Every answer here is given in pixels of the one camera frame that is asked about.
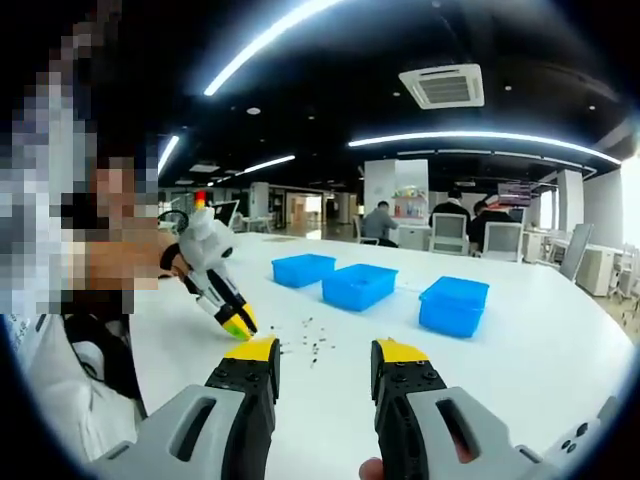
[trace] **blue plastic bin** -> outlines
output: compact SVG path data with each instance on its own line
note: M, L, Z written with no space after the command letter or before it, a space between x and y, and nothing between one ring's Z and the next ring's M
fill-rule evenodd
M297 255L271 262L273 279L285 287L300 288L319 282L336 268L336 259L322 255Z
M472 337L480 323L489 285L441 277L420 295L420 325L454 337Z
M389 268L351 265L322 281L322 297L334 307L361 312L393 293L397 274Z

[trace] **person sitting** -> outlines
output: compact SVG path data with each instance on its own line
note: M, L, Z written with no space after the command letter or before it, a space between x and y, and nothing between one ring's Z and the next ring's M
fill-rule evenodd
M449 191L447 201L444 203L440 203L435 206L433 212L431 212L431 216L429 217L429 226L433 227L433 214L434 213L449 213L453 215L464 215L467 217L467 232L469 231L469 224L471 223L471 215L460 204L460 200L462 200L462 193L460 190L454 188Z
M472 252L482 252L484 249L484 233L487 222L515 223L507 212L489 210L484 200L477 202L473 206L476 218L469 224L469 244Z
M364 217L362 230L363 236L377 238L378 245L383 247L398 247L389 240L389 229L395 230L398 224L389 216L389 203L384 200L378 203L378 207Z

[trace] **black ceiling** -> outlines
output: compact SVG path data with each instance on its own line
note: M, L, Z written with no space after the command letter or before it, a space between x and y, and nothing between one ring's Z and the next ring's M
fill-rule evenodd
M345 0L289 29L212 97L203 95L238 52L305 1L159 2L135 11L125 5L119 63L111 72L117 86L100 98L108 98L103 108L111 107L109 123L119 125L121 135L143 129L159 149L171 135L180 136L161 186L180 178L202 186L226 170L290 154L296 159L220 185L266 180L317 188L332 180L354 190L364 161L416 150L439 151L427 154L435 189L467 179L477 179L480 189L503 179L536 181L557 169L548 161L495 152L542 155L600 173L615 168L584 153L498 139L347 146L409 132L537 135L619 159L634 151L633 128L607 141L632 115L623 82L568 20L567 10L543 1ZM484 107L421 110L398 79L404 71L460 63L481 66ZM119 91L128 96L118 96L114 113L111 99ZM251 107L261 113L249 115ZM457 153L443 151L451 149ZM190 173L200 161L221 168Z

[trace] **air conditioning vent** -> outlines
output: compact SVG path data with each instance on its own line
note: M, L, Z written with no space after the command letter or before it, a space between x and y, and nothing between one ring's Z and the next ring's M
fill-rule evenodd
M398 77L423 110L484 106L482 72L478 64L424 68Z

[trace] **gray gripper housing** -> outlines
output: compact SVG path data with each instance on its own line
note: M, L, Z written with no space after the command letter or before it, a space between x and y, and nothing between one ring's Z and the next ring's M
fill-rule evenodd
M231 427L245 394L191 385L89 465L101 479L221 480Z
M512 447L507 426L460 387L407 394L420 427L429 480L542 480L560 478L525 446ZM461 463L443 417L453 417L475 457Z

